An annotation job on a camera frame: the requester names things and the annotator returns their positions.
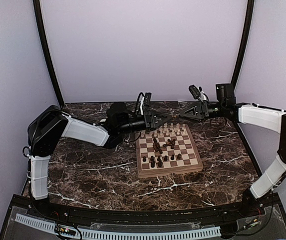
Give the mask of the dark tall piece front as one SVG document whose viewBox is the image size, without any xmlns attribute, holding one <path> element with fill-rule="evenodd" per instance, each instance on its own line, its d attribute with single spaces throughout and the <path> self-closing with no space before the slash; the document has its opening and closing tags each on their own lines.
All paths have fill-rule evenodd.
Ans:
<svg viewBox="0 0 286 240">
<path fill-rule="evenodd" d="M 151 168 L 154 168 L 154 167 L 155 167 L 155 158 L 154 158 L 154 156 L 151 156 L 151 157 L 150 157 L 150 167 L 151 167 Z"/>
</svg>

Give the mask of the dark tall piece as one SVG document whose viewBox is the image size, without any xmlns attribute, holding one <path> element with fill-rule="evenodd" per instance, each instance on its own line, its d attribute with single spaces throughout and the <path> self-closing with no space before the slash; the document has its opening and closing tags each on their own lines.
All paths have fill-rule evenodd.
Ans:
<svg viewBox="0 0 286 240">
<path fill-rule="evenodd" d="M 157 157 L 157 166 L 158 166 L 158 168 L 163 167 L 162 158 L 160 155 Z"/>
<path fill-rule="evenodd" d="M 154 167 L 155 167 L 155 158 L 154 158 L 154 156 L 151 156 L 151 157 L 150 157 L 150 167 L 151 167 L 151 168 L 154 168 Z"/>
</svg>

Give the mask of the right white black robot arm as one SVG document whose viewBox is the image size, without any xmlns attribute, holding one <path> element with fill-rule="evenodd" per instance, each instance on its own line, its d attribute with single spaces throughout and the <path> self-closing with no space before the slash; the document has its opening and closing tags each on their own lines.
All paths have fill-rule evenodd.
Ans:
<svg viewBox="0 0 286 240">
<path fill-rule="evenodd" d="M 286 110 L 254 103 L 197 101 L 181 110 L 179 115 L 198 122 L 227 118 L 237 124 L 263 129 L 272 137 L 268 146 L 274 147 L 275 159 L 269 161 L 270 165 L 265 167 L 264 173 L 250 186 L 249 194 L 252 198 L 246 198 L 238 205 L 241 216 L 250 216 L 257 209 L 256 200 L 278 187 L 286 178 Z"/>
</svg>

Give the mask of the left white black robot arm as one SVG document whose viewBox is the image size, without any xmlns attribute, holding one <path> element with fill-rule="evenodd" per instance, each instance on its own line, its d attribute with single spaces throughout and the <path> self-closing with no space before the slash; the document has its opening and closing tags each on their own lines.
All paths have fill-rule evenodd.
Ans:
<svg viewBox="0 0 286 240">
<path fill-rule="evenodd" d="M 126 134 L 152 132 L 170 120 L 161 113 L 144 106 L 131 111 L 123 102 L 113 103 L 106 118 L 91 123 L 63 112 L 55 105 L 48 107 L 27 128 L 28 144 L 22 150 L 29 159 L 29 194 L 36 200 L 34 210 L 43 218 L 53 214 L 48 198 L 48 165 L 57 145 L 65 139 L 85 142 L 104 149 L 117 147 Z"/>
</svg>

